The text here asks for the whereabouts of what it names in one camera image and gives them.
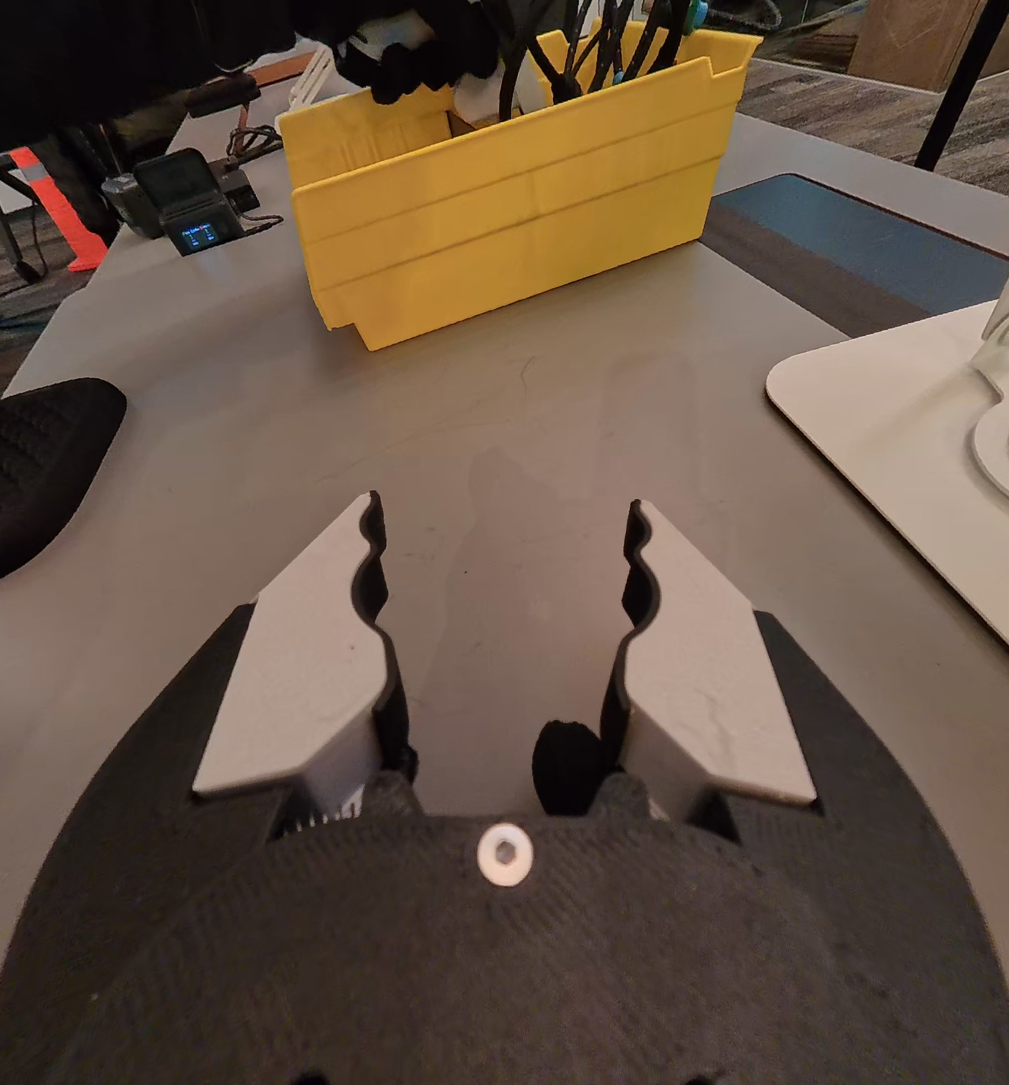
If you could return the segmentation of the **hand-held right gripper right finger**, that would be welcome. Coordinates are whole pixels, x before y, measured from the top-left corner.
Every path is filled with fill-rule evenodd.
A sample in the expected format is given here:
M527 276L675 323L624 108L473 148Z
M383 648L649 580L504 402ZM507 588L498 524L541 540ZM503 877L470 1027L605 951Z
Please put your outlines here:
M621 607L631 624L606 682L610 766L655 814L689 818L715 793L808 808L818 794L757 613L686 536L634 499Z

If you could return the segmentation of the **cardboard box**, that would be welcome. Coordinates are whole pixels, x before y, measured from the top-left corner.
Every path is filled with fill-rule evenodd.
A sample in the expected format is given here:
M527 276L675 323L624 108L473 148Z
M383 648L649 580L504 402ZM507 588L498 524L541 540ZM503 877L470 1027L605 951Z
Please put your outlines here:
M912 89L948 88L984 1L871 1L851 54L850 76ZM1009 71L1009 15L981 72Z

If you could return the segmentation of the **yellow plastic bin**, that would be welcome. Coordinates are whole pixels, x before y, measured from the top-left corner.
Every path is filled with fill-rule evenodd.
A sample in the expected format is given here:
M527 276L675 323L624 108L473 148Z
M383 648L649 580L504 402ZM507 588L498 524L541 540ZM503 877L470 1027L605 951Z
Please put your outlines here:
M367 90L280 114L292 210L325 328L370 350L704 231L759 37L698 29L675 64L454 135L454 94Z

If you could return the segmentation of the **wooden desk black frame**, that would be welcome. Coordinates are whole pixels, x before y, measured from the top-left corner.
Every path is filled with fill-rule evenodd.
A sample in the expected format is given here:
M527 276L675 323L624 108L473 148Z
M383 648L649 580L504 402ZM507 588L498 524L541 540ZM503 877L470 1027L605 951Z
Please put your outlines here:
M1009 1L984 3L980 18L914 161L917 170L935 170L1008 18Z

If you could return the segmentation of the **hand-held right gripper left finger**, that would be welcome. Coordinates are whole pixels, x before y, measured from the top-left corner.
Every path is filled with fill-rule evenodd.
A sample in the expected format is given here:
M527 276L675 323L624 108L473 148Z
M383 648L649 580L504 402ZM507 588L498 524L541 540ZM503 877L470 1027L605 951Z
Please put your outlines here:
M380 771L410 775L389 634L380 495L352 501L254 600L193 791L290 786L317 816L356 816Z

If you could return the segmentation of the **black charger with display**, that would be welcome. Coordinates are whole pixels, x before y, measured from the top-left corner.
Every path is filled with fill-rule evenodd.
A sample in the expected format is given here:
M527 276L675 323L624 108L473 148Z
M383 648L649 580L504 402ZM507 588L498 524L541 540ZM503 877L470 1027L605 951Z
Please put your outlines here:
M162 232L180 255L245 237L219 180L196 149L145 159L135 166L133 174L157 210Z

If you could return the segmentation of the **person's right hand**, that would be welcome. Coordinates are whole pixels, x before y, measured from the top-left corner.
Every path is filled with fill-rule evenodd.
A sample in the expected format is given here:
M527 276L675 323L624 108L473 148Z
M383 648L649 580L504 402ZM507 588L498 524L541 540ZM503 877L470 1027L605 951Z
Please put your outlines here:
M582 817L606 778L609 762L600 736L587 725L548 722L534 746L531 773L546 815Z

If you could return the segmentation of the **orange reflective strip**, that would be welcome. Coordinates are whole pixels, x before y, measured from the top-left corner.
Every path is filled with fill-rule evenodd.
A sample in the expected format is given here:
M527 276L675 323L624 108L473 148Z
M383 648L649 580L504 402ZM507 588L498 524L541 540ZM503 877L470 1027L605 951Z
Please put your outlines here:
M79 275L95 270L107 255L107 244L85 226L68 197L59 190L56 181L28 146L20 146L9 155L75 254L68 269Z

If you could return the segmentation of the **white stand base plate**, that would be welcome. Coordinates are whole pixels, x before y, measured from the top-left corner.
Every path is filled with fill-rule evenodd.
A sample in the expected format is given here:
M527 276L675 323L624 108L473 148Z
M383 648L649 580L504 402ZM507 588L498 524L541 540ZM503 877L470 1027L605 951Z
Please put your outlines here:
M1009 279L786 358L769 400L1009 648Z

